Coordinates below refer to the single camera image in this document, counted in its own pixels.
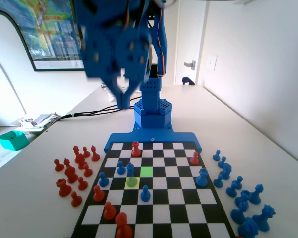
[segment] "white square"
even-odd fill
[[[141,155],[143,158],[152,158],[153,157],[153,150],[143,150]]]
[[[114,143],[111,147],[111,150],[122,150],[123,149],[123,143]]]
[[[165,158],[174,158],[175,157],[174,150],[163,150],[163,156]]]
[[[102,206],[88,206],[85,213],[82,225],[99,224],[103,215],[104,205]]]
[[[193,153],[195,152],[195,150],[184,150],[185,151],[185,155],[186,157],[193,157]]]
[[[178,167],[176,166],[166,166],[165,175],[167,177],[179,177]]]
[[[196,189],[193,177],[180,177],[182,189]]]
[[[201,204],[216,204],[213,193],[210,189],[197,189]]]
[[[189,223],[206,223],[207,222],[207,220],[205,219],[201,205],[190,204],[190,205],[185,205],[185,208],[187,209]]]
[[[148,189],[148,191],[151,194],[150,200],[148,202],[144,202],[140,198],[140,195],[143,192],[143,190],[142,189],[138,190],[138,201],[137,201],[138,205],[153,205],[153,192],[152,192],[152,189]]]
[[[171,224],[172,227],[172,237],[173,238],[191,238],[190,225],[188,223],[184,224]]]
[[[163,143],[154,143],[153,149],[154,150],[163,150]]]
[[[225,223],[208,223],[212,238],[230,238]]]
[[[124,212],[127,215],[127,223],[135,224],[136,223],[136,212],[137,205],[122,205],[120,207],[120,212]]]
[[[122,150],[120,152],[119,158],[130,158],[131,157],[131,150]]]
[[[135,238],[152,238],[153,237],[153,224],[136,224],[134,237]]]
[[[173,149],[175,150],[184,150],[182,143],[173,143]]]
[[[105,167],[116,167],[119,158],[107,158]]]
[[[153,166],[155,167],[164,167],[165,164],[164,164],[164,158],[161,157],[161,158],[154,158],[153,159]]]
[[[175,158],[177,166],[189,166],[187,157],[177,157]]]
[[[202,168],[202,166],[190,166],[192,176],[193,177],[199,176],[201,168]]]
[[[132,163],[134,167],[141,167],[141,158],[139,157],[132,157],[129,162]]]
[[[100,224],[97,229],[96,238],[115,237],[116,228],[116,224]]]
[[[185,204],[181,189],[168,189],[169,204]]]
[[[153,177],[153,189],[168,189],[166,177]]]
[[[153,223],[171,223],[169,205],[153,206]]]

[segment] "black square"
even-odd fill
[[[192,173],[189,166],[178,166],[180,177],[192,177]]]
[[[179,177],[167,177],[168,189],[182,189]]]
[[[187,157],[185,154],[185,150],[174,150],[175,157]]]
[[[153,158],[141,158],[141,166],[153,166]]]
[[[153,178],[152,177],[140,177],[139,178],[139,189],[147,185],[148,189],[153,189]]]
[[[185,205],[169,205],[171,223],[188,223],[188,214]]]
[[[153,205],[138,205],[136,223],[153,223]]]
[[[168,190],[153,190],[153,204],[169,204]]]
[[[135,205],[138,201],[138,190],[125,189],[121,205]]]
[[[154,224],[153,237],[172,238],[171,224]]]
[[[153,157],[156,158],[156,157],[164,157],[163,155],[163,150],[153,150]]]
[[[182,192],[185,204],[201,204],[196,189],[184,189]]]
[[[154,177],[165,177],[165,167],[153,167]]]
[[[110,190],[124,190],[126,178],[113,178]]]
[[[211,238],[208,224],[189,224],[192,238]]]
[[[164,158],[165,166],[177,166],[177,161],[175,158]]]
[[[211,222],[224,222],[224,217],[226,216],[218,205],[202,205],[202,209],[205,215],[205,219],[208,223]]]

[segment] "blue pawn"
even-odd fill
[[[235,205],[238,207],[241,202],[247,202],[250,199],[251,193],[247,190],[243,190],[240,193],[240,197],[235,199]]]
[[[258,229],[263,232],[269,231],[268,218],[272,218],[276,214],[275,209],[269,205],[264,205],[261,215],[254,215],[253,220],[258,225]]]
[[[228,196],[236,197],[237,196],[236,188],[237,188],[237,184],[235,182],[232,182],[232,186],[226,189],[226,193],[228,194]]]
[[[223,175],[218,175],[218,178],[216,178],[215,180],[213,180],[213,184],[215,187],[223,187],[223,182],[222,182],[222,179],[223,179]]]
[[[220,154],[220,150],[217,150],[217,151],[216,151],[216,154],[213,155],[213,159],[214,159],[215,161],[219,161],[219,160],[220,160],[220,156],[219,156],[219,154]]]
[[[222,159],[221,159],[221,161],[218,161],[218,166],[219,166],[221,169],[223,169],[223,165],[224,165],[224,163],[225,163],[225,160],[226,160],[226,157],[223,156]]]
[[[148,191],[148,186],[143,186],[143,191],[140,194],[140,198],[143,202],[148,202],[151,198],[151,193]]]
[[[259,194],[260,194],[261,192],[263,192],[263,190],[264,190],[264,187],[263,187],[262,184],[257,185],[257,186],[255,187],[255,192],[253,192],[253,193],[251,194],[251,197],[250,197],[249,201],[250,201],[251,203],[253,203],[253,204],[258,205],[258,204],[261,202],[261,199],[260,199],[260,197],[259,197]]]
[[[122,161],[118,161],[118,169],[117,169],[117,173],[119,175],[123,175],[126,172],[126,168],[123,165]]]
[[[243,187],[243,185],[241,183],[242,181],[243,181],[243,177],[241,175],[237,176],[237,179],[233,181],[237,184],[236,189],[238,189],[238,190],[242,189],[242,187]]]
[[[241,202],[238,206],[238,209],[233,209],[230,212],[230,215],[236,223],[243,224],[245,221],[244,212],[246,212],[247,209],[248,209],[248,203]]]
[[[238,234],[244,238],[255,238],[258,235],[258,226],[250,217],[246,217],[245,223],[238,227]]]
[[[100,177],[99,186],[106,187],[109,184],[109,178],[106,178],[106,175],[104,172],[101,172],[99,174],[99,177]]]
[[[206,187],[208,185],[207,176],[209,175],[209,172],[206,168],[201,168],[199,173],[200,175],[197,176],[195,182],[199,187]]]

